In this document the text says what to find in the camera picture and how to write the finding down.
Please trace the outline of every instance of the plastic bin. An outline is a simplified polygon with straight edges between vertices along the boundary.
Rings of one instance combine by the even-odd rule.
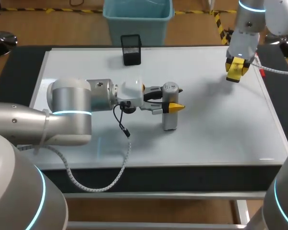
[[[133,34],[140,35],[143,46],[163,45],[174,14],[172,0],[105,0],[103,9],[115,46],[121,35]]]

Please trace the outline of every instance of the whiteboard surface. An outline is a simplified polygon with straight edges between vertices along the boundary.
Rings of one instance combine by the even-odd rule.
[[[127,167],[282,164],[288,143],[260,73],[251,66],[240,83],[225,80],[226,49],[143,48],[141,65],[130,67],[123,65],[119,48],[55,49],[45,55],[36,101],[31,104],[49,109],[47,87],[63,78],[110,78],[120,84],[142,77],[147,87],[174,81],[183,89],[179,103],[186,106],[179,112],[176,131],[163,131],[161,115],[149,111],[137,109],[123,116],[132,141]],[[92,131],[89,144],[57,149],[72,168],[120,167],[127,140],[112,111],[93,113]],[[41,169],[64,168],[47,149],[27,154]]]

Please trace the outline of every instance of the wooden floor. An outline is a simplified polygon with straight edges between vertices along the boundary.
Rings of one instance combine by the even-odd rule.
[[[2,0],[10,8],[69,8],[68,0]],[[175,10],[207,10],[205,0],[173,0]],[[237,0],[216,0],[216,10],[235,10]],[[103,0],[86,0],[81,9],[102,9]],[[221,14],[233,28],[235,14]],[[19,45],[110,45],[101,14],[74,12],[2,12],[0,30],[17,35]],[[167,45],[221,45],[213,16],[176,15],[168,24]],[[0,57],[0,70],[8,55]],[[252,216],[262,201],[248,201]],[[68,199],[70,220],[173,223],[235,223],[228,200]]]

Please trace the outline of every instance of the coiled white cable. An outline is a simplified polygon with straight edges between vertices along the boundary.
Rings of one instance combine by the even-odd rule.
[[[78,188],[80,188],[80,189],[82,189],[82,190],[84,190],[86,192],[89,192],[89,193],[100,193],[100,192],[104,192],[106,190],[109,190],[111,187],[113,187],[116,184],[116,182],[120,179],[121,175],[123,174],[123,172],[125,170],[125,167],[126,167],[126,163],[128,161],[128,158],[129,158],[129,155],[130,155],[130,152],[131,152],[131,141],[130,141],[130,138],[128,138],[128,151],[127,151],[125,160],[123,162],[123,165],[122,165],[122,167],[120,169],[119,174],[116,176],[116,178],[114,179],[114,181],[111,184],[109,184],[107,187],[104,187],[104,188],[88,188],[88,187],[80,184],[75,179],[75,177],[73,176],[71,168],[69,167],[68,162],[67,162],[66,158],[63,156],[62,153],[60,153],[57,149],[55,149],[52,146],[43,145],[41,147],[45,148],[45,149],[48,149],[50,151],[53,151],[54,153],[56,153],[61,158],[61,160],[63,161],[64,166],[66,168],[68,177],[70,178],[70,180],[72,181],[72,183],[75,186],[77,186]],[[28,150],[28,149],[34,149],[34,146],[33,145],[28,145],[28,146],[23,146],[23,147],[19,147],[18,148],[19,151],[24,151],[24,150]]]
[[[271,68],[264,67],[264,66],[261,66],[261,65],[255,64],[255,63],[251,63],[251,64],[252,64],[253,66],[256,66],[256,67],[258,67],[258,68],[260,68],[260,69],[264,69],[264,70],[269,71],[269,72],[288,75],[288,71],[281,71],[281,70],[271,69]]]

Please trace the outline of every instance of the mesh pen holder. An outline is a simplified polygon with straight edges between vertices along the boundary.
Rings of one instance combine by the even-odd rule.
[[[137,34],[122,35],[120,37],[123,50],[123,60],[125,66],[135,66],[141,64],[141,38]]]

